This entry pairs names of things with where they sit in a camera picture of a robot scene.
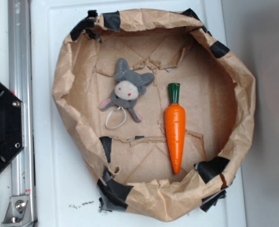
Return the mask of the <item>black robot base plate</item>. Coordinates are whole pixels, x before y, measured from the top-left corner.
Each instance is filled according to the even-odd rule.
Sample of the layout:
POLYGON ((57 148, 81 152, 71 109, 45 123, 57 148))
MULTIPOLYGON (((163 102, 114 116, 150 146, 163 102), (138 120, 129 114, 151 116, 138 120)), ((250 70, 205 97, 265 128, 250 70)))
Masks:
POLYGON ((24 148, 23 102, 0 83, 0 174, 24 148))

